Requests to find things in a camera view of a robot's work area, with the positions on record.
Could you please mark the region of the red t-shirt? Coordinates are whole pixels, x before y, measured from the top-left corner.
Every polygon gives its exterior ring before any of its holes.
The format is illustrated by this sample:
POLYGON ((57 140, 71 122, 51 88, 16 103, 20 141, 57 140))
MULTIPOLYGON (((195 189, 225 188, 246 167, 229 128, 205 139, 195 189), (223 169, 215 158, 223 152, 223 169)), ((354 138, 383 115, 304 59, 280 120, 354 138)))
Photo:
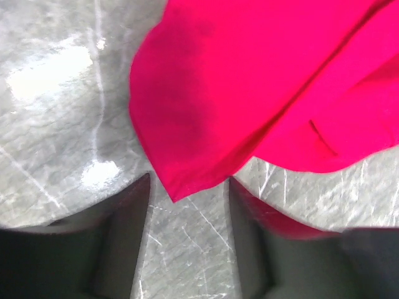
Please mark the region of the red t-shirt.
POLYGON ((130 94, 173 201, 253 157, 344 169, 398 144, 398 2, 168 1, 130 94))

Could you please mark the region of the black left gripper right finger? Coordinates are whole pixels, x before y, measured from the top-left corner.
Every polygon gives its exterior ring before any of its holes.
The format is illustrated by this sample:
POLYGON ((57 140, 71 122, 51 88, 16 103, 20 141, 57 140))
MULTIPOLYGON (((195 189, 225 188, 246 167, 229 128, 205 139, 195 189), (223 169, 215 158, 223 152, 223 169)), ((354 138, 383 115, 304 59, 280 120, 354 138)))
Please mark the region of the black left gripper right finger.
POLYGON ((307 226, 237 179, 229 214, 243 298, 397 298, 398 230, 307 226))

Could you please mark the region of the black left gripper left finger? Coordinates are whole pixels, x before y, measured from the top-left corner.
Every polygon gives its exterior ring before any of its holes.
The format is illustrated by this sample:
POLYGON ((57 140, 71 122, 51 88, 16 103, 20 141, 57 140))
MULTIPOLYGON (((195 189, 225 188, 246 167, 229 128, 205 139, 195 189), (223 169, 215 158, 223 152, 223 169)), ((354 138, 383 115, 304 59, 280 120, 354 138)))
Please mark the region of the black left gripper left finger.
POLYGON ((50 224, 1 229, 2 298, 129 298, 150 175, 50 224))

